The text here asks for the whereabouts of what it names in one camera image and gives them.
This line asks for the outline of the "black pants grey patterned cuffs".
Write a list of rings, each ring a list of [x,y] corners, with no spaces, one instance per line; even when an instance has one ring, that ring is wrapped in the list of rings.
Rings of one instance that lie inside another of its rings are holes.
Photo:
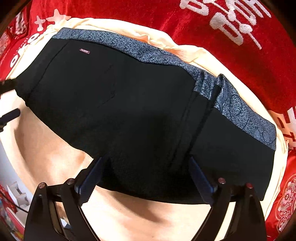
[[[72,147],[106,156],[99,186],[153,201],[201,204],[191,177],[271,180],[275,125],[224,76],[112,32],[63,28],[16,78],[27,107]]]

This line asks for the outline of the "red blanket white characters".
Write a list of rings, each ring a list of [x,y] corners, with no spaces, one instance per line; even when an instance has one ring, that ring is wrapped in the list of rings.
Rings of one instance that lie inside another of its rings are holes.
[[[207,50],[244,83],[280,130],[276,174],[281,184],[267,208],[267,240],[275,240],[295,210],[295,40],[269,1],[30,1],[1,38],[1,80],[22,48],[49,25],[71,18],[114,19],[156,29],[178,45]]]

